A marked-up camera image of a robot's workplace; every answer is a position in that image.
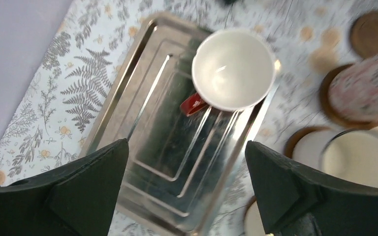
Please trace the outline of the cream yellow mug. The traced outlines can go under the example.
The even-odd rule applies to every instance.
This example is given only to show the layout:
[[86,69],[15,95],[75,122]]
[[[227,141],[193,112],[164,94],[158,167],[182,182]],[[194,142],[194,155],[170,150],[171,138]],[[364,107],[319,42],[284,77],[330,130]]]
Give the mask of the cream yellow mug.
[[244,233],[245,236],[266,236],[256,200],[250,204],[246,211]]

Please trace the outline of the white cup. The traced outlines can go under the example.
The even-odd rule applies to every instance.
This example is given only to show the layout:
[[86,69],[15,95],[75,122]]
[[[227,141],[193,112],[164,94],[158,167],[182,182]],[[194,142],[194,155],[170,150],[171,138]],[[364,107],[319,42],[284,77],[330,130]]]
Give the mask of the white cup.
[[191,116],[209,105],[234,112],[253,107],[270,92],[281,63],[271,46],[247,29],[218,30],[198,46],[191,64],[196,93],[181,105]]

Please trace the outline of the white ribbed mug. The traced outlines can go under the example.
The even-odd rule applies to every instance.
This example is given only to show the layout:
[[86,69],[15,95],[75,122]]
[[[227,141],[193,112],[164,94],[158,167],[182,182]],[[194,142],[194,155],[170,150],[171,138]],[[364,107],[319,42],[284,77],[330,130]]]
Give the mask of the white ribbed mug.
[[292,159],[328,175],[378,188],[378,133],[375,131],[312,132],[296,144]]

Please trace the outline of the metal serving tray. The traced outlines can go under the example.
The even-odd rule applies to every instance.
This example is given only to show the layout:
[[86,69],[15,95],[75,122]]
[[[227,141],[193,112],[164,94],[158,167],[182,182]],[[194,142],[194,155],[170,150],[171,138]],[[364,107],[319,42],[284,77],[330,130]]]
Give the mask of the metal serving tray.
[[191,61],[210,34],[168,12],[150,15],[80,153],[126,138],[117,209],[163,236],[208,234],[277,89],[244,111],[184,115],[180,105],[194,93]]

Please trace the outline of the pink mug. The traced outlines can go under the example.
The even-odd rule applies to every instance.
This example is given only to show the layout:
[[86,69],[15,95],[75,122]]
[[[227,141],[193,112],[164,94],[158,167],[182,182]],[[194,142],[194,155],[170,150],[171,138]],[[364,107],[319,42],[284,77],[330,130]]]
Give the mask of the pink mug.
[[319,89],[321,108],[346,128],[378,126],[378,55],[327,73]]

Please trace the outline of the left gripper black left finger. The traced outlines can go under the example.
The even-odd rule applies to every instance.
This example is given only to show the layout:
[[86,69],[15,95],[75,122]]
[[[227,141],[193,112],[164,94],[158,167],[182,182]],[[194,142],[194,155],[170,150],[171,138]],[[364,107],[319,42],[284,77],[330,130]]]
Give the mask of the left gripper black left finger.
[[105,236],[129,157],[119,139],[85,157],[0,186],[0,236]]

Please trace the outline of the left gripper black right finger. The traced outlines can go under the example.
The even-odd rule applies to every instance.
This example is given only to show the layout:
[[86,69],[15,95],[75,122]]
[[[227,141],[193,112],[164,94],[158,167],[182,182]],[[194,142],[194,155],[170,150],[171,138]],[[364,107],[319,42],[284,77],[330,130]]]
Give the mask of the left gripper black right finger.
[[248,141],[262,225],[282,236],[378,236],[378,188],[342,180]]

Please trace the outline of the dark walnut round coaster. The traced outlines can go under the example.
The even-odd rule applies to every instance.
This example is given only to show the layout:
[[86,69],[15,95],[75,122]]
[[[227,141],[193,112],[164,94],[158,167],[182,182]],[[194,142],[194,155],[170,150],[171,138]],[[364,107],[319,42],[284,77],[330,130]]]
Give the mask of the dark walnut round coaster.
[[351,48],[363,59],[378,54],[378,10],[357,18],[349,30]]

